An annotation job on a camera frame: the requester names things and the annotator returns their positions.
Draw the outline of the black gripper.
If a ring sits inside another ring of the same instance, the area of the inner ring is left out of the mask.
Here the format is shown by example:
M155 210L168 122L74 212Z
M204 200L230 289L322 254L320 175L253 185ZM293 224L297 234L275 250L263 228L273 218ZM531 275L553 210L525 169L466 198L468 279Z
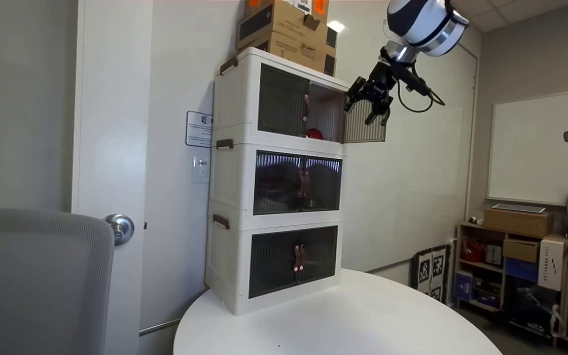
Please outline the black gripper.
M346 110L352 110L360 100L370 100L372 112L366 118L366 123L373 123L381 120L387 123L391 116L391 100L389 90L409 74L409 68L401 62L379 60L368 78L358 76L346 94Z

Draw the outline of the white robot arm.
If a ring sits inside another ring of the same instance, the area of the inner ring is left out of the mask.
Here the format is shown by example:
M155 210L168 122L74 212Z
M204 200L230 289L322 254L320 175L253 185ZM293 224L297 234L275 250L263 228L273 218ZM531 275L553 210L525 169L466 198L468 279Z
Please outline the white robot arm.
M379 60L372 74L368 78L358 76L346 92L346 110L352 110L360 100L372 104L368 123L375 120L387 123L395 84L405 84L427 96L429 108L444 106L444 98L417 72L417 54L443 56L450 52L470 27L470 19L450 0L391 0L387 23L397 41L387 41L379 49Z

